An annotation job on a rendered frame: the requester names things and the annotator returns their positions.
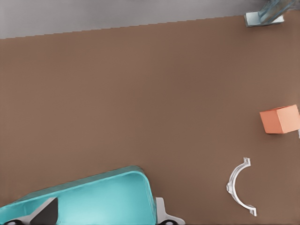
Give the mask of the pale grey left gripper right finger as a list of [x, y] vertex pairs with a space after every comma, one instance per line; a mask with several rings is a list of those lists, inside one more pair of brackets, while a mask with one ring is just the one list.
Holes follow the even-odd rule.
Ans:
[[185, 221], [179, 217], [166, 213], [165, 202], [162, 197], [156, 197], [157, 225], [185, 225]]

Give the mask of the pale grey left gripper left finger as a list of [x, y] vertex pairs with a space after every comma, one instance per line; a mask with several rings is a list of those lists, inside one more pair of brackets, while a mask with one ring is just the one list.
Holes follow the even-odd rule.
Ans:
[[9, 220], [4, 225], [56, 225], [58, 215], [58, 198], [51, 197], [31, 214]]

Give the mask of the orange cube block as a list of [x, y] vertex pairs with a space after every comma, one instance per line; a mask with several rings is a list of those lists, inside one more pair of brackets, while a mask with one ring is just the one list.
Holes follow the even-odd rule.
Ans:
[[289, 105], [259, 112], [267, 134], [286, 134], [300, 129], [297, 105]]

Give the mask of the blue storage box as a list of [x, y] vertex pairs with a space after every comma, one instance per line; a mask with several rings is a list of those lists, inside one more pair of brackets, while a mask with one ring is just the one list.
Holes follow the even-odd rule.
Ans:
[[142, 168], [131, 165], [31, 192], [0, 207], [0, 223], [58, 199], [57, 225], [156, 225], [156, 201]]

